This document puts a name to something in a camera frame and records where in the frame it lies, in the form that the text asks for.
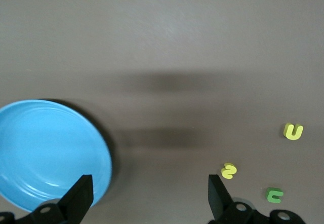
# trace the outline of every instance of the blue plate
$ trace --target blue plate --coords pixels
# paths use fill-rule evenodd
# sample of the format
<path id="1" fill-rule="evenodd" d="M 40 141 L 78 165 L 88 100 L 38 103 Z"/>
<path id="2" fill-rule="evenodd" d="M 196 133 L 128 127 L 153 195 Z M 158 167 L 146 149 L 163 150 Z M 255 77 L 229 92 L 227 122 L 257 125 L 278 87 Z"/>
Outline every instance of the blue plate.
<path id="1" fill-rule="evenodd" d="M 33 211 L 61 198 L 91 174 L 95 205 L 111 179 L 109 150 L 98 130 L 59 103 L 24 100 L 0 109 L 0 194 Z"/>

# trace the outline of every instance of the gray table surface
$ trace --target gray table surface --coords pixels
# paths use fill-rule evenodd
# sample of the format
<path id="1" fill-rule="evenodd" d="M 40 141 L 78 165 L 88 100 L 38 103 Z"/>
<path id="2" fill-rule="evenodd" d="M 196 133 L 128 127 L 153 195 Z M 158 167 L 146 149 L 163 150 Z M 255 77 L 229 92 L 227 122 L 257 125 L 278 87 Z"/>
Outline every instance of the gray table surface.
<path id="1" fill-rule="evenodd" d="M 225 162 L 232 196 L 324 223 L 323 58 L 324 0 L 0 0 L 0 106 L 64 100 L 113 139 L 83 224 L 207 223 Z"/>

